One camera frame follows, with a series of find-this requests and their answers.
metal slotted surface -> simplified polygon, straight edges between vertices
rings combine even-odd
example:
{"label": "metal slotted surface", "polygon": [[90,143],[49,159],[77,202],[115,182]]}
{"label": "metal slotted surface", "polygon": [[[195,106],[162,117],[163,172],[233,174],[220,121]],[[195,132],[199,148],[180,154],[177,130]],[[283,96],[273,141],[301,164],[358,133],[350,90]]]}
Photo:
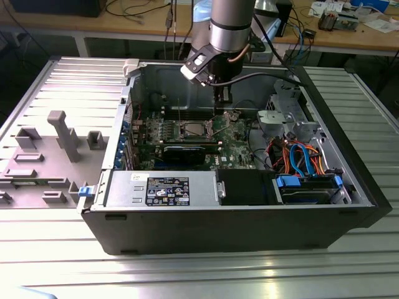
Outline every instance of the metal slotted surface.
{"label": "metal slotted surface", "polygon": [[[344,82],[352,83],[350,78]],[[348,99],[342,95],[341,100]],[[368,116],[380,115],[366,106],[361,109]],[[334,110],[338,115],[351,111],[340,106]],[[379,137],[391,142],[388,136],[395,136],[347,134],[359,150],[367,143],[369,151],[380,149]],[[391,176],[386,169],[382,167],[383,175]],[[381,183],[388,184],[383,178]],[[369,229],[349,232],[326,250],[111,256],[75,209],[0,210],[2,282],[67,299],[397,298],[399,196],[397,187],[388,186],[382,187],[393,212]]]}
{"label": "metal slotted surface", "polygon": [[109,136],[126,79],[122,59],[63,57],[49,62],[16,119],[0,140],[0,172],[12,158],[22,126],[34,126],[41,136],[57,136],[47,122],[51,110],[65,111],[65,122],[77,136],[101,131]]}

black cable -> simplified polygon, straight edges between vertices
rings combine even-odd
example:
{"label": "black cable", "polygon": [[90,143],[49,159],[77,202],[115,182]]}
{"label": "black cable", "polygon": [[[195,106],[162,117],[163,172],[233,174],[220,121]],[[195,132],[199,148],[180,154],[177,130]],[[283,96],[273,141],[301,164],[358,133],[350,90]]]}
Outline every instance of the black cable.
{"label": "black cable", "polygon": [[[144,3],[144,4],[131,5],[131,6],[128,6],[128,7],[124,8],[124,7],[123,7],[123,0],[120,0],[120,8],[121,8],[121,10],[123,11],[124,14],[128,14],[128,13],[129,13],[129,12],[128,12],[129,9],[136,8],[136,7],[147,6],[147,5],[149,5],[150,3],[151,3],[151,0],[148,0],[148,1],[147,1],[146,3]],[[143,16],[137,15],[137,16],[133,16],[133,17],[136,18],[136,19],[129,19],[129,16],[124,16],[124,18],[125,18],[126,20],[136,22],[137,24],[140,24],[140,25],[144,25],[144,22],[140,20]]]}
{"label": "black cable", "polygon": [[297,36],[297,38],[298,38],[298,41],[296,42],[295,47],[293,48],[293,50],[291,51],[291,53],[290,53],[289,55],[287,55],[286,62],[288,62],[288,60],[289,60],[289,63],[290,63],[290,64],[292,63],[292,55],[293,55],[294,51],[296,50],[296,48],[297,48],[297,46],[299,45],[299,42],[300,42],[300,37]]}
{"label": "black cable", "polygon": [[258,156],[255,155],[255,151],[252,150],[251,144],[250,144],[250,142],[249,142],[249,137],[250,137],[250,135],[251,135],[252,125],[254,124],[255,121],[257,121],[256,118],[251,122],[251,124],[250,124],[250,126],[249,126],[248,137],[247,137],[248,148],[249,148],[249,151],[251,152],[251,154],[254,156],[254,158],[257,159],[259,162],[261,162],[262,165],[263,165],[263,167],[268,168],[268,165],[267,165],[260,157],[258,157]]}
{"label": "black cable", "polygon": [[228,85],[231,85],[231,84],[234,84],[234,83],[237,83],[237,82],[240,82],[240,81],[243,81],[243,80],[245,80],[245,79],[248,79],[248,78],[251,78],[251,77],[255,77],[255,76],[268,76],[268,77],[274,77],[274,78],[278,78],[278,79],[284,80],[284,81],[286,81],[286,82],[289,82],[289,83],[292,83],[292,84],[295,84],[295,85],[306,86],[306,85],[303,84],[302,82],[295,81],[295,80],[290,79],[290,78],[288,78],[288,77],[280,76],[280,75],[274,75],[274,74],[268,74],[268,73],[252,73],[252,74],[248,74],[248,75],[245,75],[245,76],[242,76],[242,77],[233,79],[232,81],[228,81],[228,82],[223,82],[223,83],[211,83],[211,82],[207,82],[206,84],[209,85],[209,86],[213,86],[213,87],[223,87],[223,86],[228,86]]}
{"label": "black cable", "polygon": [[290,73],[292,75],[295,75],[295,73],[286,65],[286,63],[284,62],[284,60],[281,58],[281,56],[277,53],[276,49],[273,47],[273,44],[270,40],[270,38],[267,36],[266,31],[264,30],[262,23],[260,22],[259,18],[254,14],[254,20],[256,22],[256,24],[259,26],[260,30],[262,31],[264,38],[267,40],[267,43],[269,44],[270,49],[272,50],[273,54],[277,57],[277,59],[279,60],[279,62],[285,67],[287,68]]}
{"label": "black cable", "polygon": [[177,57],[178,60],[180,60],[181,54],[183,53],[183,48],[185,46],[185,42],[191,33],[191,30],[193,30],[193,24],[194,24],[194,0],[191,0],[191,23],[190,23],[190,28],[188,29],[185,38],[183,39],[183,42],[181,43],[180,50],[179,50],[179,56]]}
{"label": "black cable", "polygon": [[33,36],[24,28],[24,26],[22,26],[17,19],[11,14],[11,11],[8,9],[8,7],[6,6],[6,3],[4,2],[4,0],[2,0],[2,4],[4,6],[4,8],[6,9],[6,11],[8,12],[9,16],[11,17],[11,19],[27,34],[29,35],[29,37],[37,44],[37,46],[43,50],[44,53],[46,53],[46,55],[48,57],[50,57],[50,54],[48,53],[48,51],[45,50],[45,48],[42,47],[42,45],[40,45],[40,43],[38,43],[37,40],[35,40],[35,38],[33,38]]}
{"label": "black cable", "polygon": [[[312,52],[312,45],[313,45],[313,43],[314,43],[314,39],[311,39],[310,37],[308,37],[308,39],[309,39],[309,46],[302,52],[302,55],[303,55],[303,56],[302,56],[302,58],[301,58],[301,59],[304,59],[304,58],[306,57],[305,64],[306,64],[306,62],[307,62],[307,59],[309,58],[310,53]],[[300,54],[300,53],[299,53],[299,51],[298,51],[298,53],[296,53],[296,55],[293,56],[292,59],[295,60],[296,58],[298,58],[299,54]]]}
{"label": "black cable", "polygon": [[265,151],[265,150],[266,150],[265,148],[258,148],[254,150],[254,153],[256,153],[257,151]]}
{"label": "black cable", "polygon": [[[2,39],[5,40],[5,43],[7,44],[7,39],[6,39],[6,37],[4,36],[4,34],[3,34],[2,32],[0,32],[0,36],[2,37]],[[30,73],[31,75],[37,76],[37,73],[36,73],[36,72],[33,72],[33,71],[31,71],[31,70],[29,70],[29,69],[25,66],[25,64],[30,64],[31,66],[37,68],[38,70],[41,70],[42,68],[39,67],[38,65],[34,64],[33,62],[29,61],[29,60],[19,58],[19,56],[17,55],[17,52],[16,52],[18,48],[12,47],[12,46],[9,45],[9,44],[8,44],[8,47],[10,48],[10,50],[12,51],[12,53],[14,54],[15,58],[17,59],[17,61],[18,61],[18,62],[22,62],[22,67],[24,68],[24,70],[25,70],[26,72]]]}
{"label": "black cable", "polygon": [[168,40],[168,36],[169,36],[169,28],[166,29],[165,40],[163,41],[163,56],[165,60],[166,60],[166,41]]}
{"label": "black cable", "polygon": [[138,16],[138,15],[140,15],[140,14],[146,14],[146,13],[148,13],[148,12],[150,12],[150,11],[155,11],[155,10],[157,10],[157,9],[161,9],[161,8],[164,8],[164,7],[167,7],[167,6],[170,5],[170,3],[168,3],[168,4],[165,4],[165,5],[162,5],[162,6],[158,6],[158,7],[154,7],[154,8],[148,9],[148,10],[146,10],[146,11],[140,11],[140,12],[135,13],[135,14],[129,14],[129,13],[127,13],[127,12],[126,12],[125,14],[116,14],[116,13],[110,11],[110,10],[109,10],[109,7],[111,6],[111,4],[113,4],[113,3],[117,2],[117,1],[119,1],[119,0],[112,0],[112,1],[109,2],[109,3],[106,5],[106,7],[105,7],[105,11],[106,11],[107,13],[109,13],[109,14],[111,14],[111,15],[113,15],[113,16],[117,16],[117,17],[134,17],[134,16]]}
{"label": "black cable", "polygon": [[260,110],[260,108],[257,106],[257,104],[255,103],[255,101],[248,100],[248,99],[238,101],[238,102],[234,105],[234,110],[237,109],[238,104],[240,104],[240,103],[242,103],[242,102],[249,102],[249,103],[251,103],[252,105],[254,105],[254,107],[255,107],[256,109]]}
{"label": "black cable", "polygon": [[296,11],[294,8],[292,8],[292,11],[294,12],[295,17],[290,17],[290,18],[291,18],[291,19],[294,19],[294,20],[296,20],[296,21],[298,22],[299,30],[302,32],[303,30],[305,30],[305,25],[304,25],[304,23],[302,23],[301,20],[299,20],[297,11]]}
{"label": "black cable", "polygon": [[0,114],[4,115],[5,117],[8,117],[9,115],[7,113],[4,113],[3,111],[0,110]]}
{"label": "black cable", "polygon": [[175,11],[173,12],[173,54],[172,59],[175,59],[175,45],[176,45],[176,24],[177,24],[177,0],[175,0]]}

workbench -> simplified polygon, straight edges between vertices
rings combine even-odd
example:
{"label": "workbench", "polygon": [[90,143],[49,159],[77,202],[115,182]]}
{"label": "workbench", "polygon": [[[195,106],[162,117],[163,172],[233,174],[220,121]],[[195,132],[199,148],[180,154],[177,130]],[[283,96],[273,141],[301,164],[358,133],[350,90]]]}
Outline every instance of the workbench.
{"label": "workbench", "polygon": [[[69,114],[78,136],[90,130],[109,136],[111,125],[105,120],[117,112],[126,84],[123,64],[121,59],[71,57],[48,62],[0,129],[0,162],[12,157],[9,148],[17,146],[12,136],[22,125],[35,121],[40,134],[54,135],[46,118],[55,107]],[[3,208],[2,282],[58,299],[87,294],[96,299],[396,298],[398,123],[356,75],[305,69],[393,207],[375,225],[350,231],[328,249],[112,256],[74,207]],[[98,121],[88,127],[82,123],[88,116]]]}
{"label": "workbench", "polygon": [[[396,31],[384,34],[360,24],[356,32],[350,31],[320,31],[317,28],[318,18],[309,17],[308,12],[311,0],[294,0],[294,5],[299,19],[306,28],[317,31],[313,51],[335,52],[346,54],[384,55],[393,56],[399,49],[399,33]],[[137,0],[124,0],[124,6],[137,4]],[[138,7],[130,12],[140,12],[164,5],[163,0],[154,0],[145,7]],[[110,10],[120,14],[120,6],[115,3]],[[113,16],[107,12],[101,13],[98,18],[79,16],[55,16],[42,14],[15,13],[14,17],[32,34],[45,34],[57,36],[71,36],[76,41],[76,46],[81,57],[90,56],[85,39],[98,37],[104,39],[126,40],[154,40],[163,41],[165,38],[165,19],[168,7],[157,9],[143,15],[144,25],[124,17]],[[399,9],[389,7],[387,14],[399,14]],[[190,6],[178,5],[178,22],[176,28],[177,42],[181,42],[190,27]],[[0,31],[23,32],[9,17],[0,4]],[[280,52],[293,49],[298,38],[291,27],[286,29],[283,37],[276,37],[274,44]]]}

robot end effector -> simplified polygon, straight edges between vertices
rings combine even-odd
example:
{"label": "robot end effector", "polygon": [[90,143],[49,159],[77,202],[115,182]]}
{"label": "robot end effector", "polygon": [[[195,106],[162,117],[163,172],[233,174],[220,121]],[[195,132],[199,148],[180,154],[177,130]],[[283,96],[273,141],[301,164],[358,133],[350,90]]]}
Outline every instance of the robot end effector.
{"label": "robot end effector", "polygon": [[[213,0],[209,44],[195,49],[181,68],[188,80],[196,79],[205,86],[228,82],[241,73],[243,57],[250,47],[254,5],[255,0]],[[223,98],[223,88],[216,88],[216,97],[217,93]]]}

metal bracket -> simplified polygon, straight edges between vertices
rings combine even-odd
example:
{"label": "metal bracket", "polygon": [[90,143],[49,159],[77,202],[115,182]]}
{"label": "metal bracket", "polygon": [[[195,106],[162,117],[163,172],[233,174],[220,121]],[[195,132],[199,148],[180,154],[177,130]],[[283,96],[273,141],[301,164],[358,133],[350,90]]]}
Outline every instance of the metal bracket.
{"label": "metal bracket", "polygon": [[224,188],[224,181],[216,184],[216,191],[218,192],[218,197],[223,199],[226,197],[226,189]]}
{"label": "metal bracket", "polygon": [[104,206],[105,195],[108,192],[108,186],[111,178],[111,169],[106,169],[101,172],[99,184],[94,197],[95,206]]}
{"label": "metal bracket", "polygon": [[123,65],[123,74],[124,74],[125,78],[131,77],[132,74],[130,74],[130,73],[139,68],[140,68],[140,66],[139,66],[138,59],[127,59],[125,61],[125,64]]}

